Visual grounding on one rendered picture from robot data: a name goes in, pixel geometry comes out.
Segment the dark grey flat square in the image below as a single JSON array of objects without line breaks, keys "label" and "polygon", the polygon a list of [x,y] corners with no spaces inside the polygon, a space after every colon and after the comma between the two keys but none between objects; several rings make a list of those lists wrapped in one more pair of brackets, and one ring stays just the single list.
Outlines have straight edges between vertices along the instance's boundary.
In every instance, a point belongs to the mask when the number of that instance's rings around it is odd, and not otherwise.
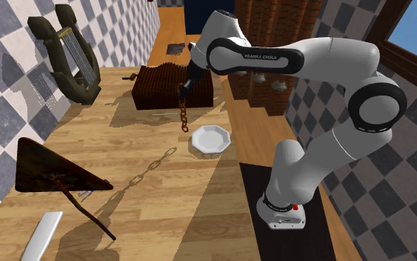
[{"label": "dark grey flat square", "polygon": [[181,55],[185,48],[185,43],[168,44],[166,54],[167,55]]}]

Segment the dark brown ridged block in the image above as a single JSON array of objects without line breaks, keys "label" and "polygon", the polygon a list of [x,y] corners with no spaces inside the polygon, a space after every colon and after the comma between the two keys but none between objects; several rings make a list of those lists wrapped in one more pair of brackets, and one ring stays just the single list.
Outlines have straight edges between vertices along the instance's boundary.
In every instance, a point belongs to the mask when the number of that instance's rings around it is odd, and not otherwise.
[{"label": "dark brown ridged block", "polygon": [[[179,108],[179,85],[187,81],[187,66],[166,62],[157,67],[142,65],[134,80],[132,96],[137,110]],[[213,106],[213,80],[206,71],[187,95],[187,108]]]}]

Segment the white octagonal plate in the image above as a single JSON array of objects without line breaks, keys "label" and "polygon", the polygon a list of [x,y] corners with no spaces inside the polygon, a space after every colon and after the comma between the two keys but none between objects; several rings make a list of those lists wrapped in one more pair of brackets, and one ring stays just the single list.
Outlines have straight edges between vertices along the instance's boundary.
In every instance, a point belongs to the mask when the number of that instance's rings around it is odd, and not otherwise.
[{"label": "white octagonal plate", "polygon": [[222,153],[230,144],[229,133],[218,125],[203,125],[192,133],[192,146],[204,154]]}]

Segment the dark olive harp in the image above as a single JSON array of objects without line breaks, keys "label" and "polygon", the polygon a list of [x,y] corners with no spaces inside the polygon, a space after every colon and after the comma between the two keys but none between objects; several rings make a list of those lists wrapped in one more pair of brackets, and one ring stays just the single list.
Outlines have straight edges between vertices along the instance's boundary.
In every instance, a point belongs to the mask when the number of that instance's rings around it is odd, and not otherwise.
[{"label": "dark olive harp", "polygon": [[101,91],[99,64],[90,43],[76,26],[76,16],[68,4],[57,4],[59,31],[44,17],[31,16],[27,23],[33,35],[42,40],[47,49],[60,91],[70,100],[91,105]]}]

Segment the dark brown triangular board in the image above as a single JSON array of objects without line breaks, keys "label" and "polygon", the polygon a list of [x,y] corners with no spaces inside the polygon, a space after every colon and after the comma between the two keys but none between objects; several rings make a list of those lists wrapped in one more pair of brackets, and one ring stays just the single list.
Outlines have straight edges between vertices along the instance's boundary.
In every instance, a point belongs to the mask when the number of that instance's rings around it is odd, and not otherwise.
[{"label": "dark brown triangular board", "polygon": [[38,142],[18,140],[15,189],[18,192],[105,191],[113,186]]}]

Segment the dark brown stick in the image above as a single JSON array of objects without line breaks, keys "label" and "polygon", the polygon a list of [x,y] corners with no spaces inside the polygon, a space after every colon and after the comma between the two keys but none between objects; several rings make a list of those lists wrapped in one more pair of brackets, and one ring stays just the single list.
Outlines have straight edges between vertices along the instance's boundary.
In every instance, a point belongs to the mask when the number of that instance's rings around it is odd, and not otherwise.
[{"label": "dark brown stick", "polygon": [[97,224],[98,227],[100,227],[101,230],[103,230],[104,233],[106,233],[113,241],[116,240],[116,236],[114,236],[110,230],[102,223],[100,222],[95,216],[93,216],[90,212],[88,212],[86,209],[84,209],[81,204],[73,197],[73,195],[69,192],[67,189],[67,185],[65,185],[60,179],[59,176],[55,175],[52,180],[54,183],[58,186],[60,191],[72,202],[72,204],[76,207],[77,210],[79,210],[83,215],[85,215],[87,218],[92,220],[95,224]]}]

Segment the dark robot stand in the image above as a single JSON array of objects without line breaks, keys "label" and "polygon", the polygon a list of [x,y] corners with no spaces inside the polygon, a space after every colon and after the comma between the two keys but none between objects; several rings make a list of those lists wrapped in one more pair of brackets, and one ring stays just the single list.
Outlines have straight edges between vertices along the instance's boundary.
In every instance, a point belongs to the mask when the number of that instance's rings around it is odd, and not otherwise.
[{"label": "dark robot stand", "polygon": [[261,261],[336,261],[319,190],[304,205],[301,230],[272,230],[257,213],[256,203],[270,179],[271,168],[240,164]]}]

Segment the white flat slab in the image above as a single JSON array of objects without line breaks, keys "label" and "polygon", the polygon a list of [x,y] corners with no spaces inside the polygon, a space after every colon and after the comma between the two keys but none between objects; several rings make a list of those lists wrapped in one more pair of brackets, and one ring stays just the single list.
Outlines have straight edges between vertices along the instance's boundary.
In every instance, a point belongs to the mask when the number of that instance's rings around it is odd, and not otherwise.
[{"label": "white flat slab", "polygon": [[19,261],[40,261],[63,216],[62,211],[46,212],[36,226]]}]

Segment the brown framed window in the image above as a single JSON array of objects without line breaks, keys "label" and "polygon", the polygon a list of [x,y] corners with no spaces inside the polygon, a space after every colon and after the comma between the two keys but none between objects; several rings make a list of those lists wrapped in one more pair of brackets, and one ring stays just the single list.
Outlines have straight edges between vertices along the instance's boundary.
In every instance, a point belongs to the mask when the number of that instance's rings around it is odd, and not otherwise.
[{"label": "brown framed window", "polygon": [[417,0],[386,0],[366,40],[383,65],[417,86]]}]

